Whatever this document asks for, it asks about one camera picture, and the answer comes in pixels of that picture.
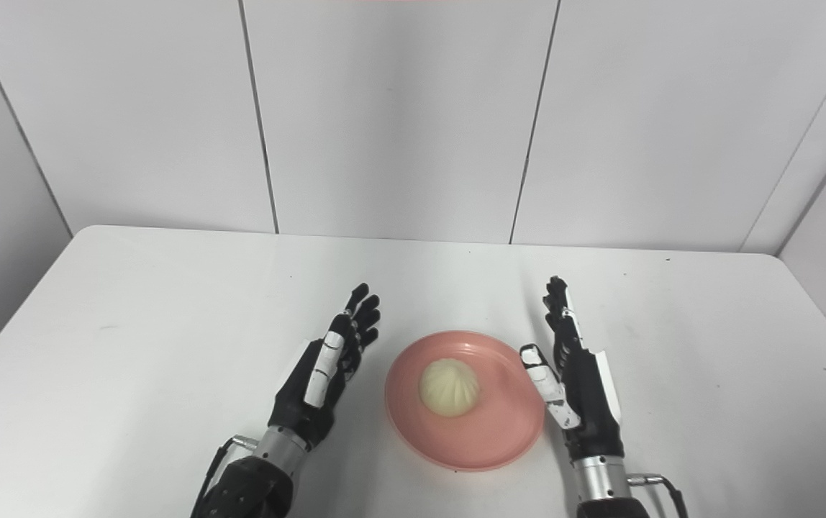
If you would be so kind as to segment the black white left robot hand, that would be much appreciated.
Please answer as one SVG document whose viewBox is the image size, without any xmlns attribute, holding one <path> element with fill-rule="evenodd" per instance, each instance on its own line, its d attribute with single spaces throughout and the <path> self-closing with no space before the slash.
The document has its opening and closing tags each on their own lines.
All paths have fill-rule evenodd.
<svg viewBox="0 0 826 518">
<path fill-rule="evenodd" d="M 335 423 L 335 407 L 379 337 L 380 299 L 361 283 L 330 322 L 323 337 L 311 341 L 275 397 L 269 427 L 294 432 L 312 450 Z"/>
</svg>

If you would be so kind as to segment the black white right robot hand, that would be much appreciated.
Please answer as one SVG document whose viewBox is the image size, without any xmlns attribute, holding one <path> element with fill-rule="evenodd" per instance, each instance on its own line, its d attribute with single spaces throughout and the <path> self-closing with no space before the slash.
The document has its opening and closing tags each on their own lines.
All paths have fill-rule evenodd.
<svg viewBox="0 0 826 518">
<path fill-rule="evenodd" d="M 620 424 L 609 402 L 601 356 L 584 347 L 583 335 L 564 279 L 549 278 L 545 321 L 553 332 L 553 358 L 540 347 L 519 348 L 519 358 L 548 413 L 562 430 L 571 461 L 586 457 L 624 457 Z"/>
</svg>

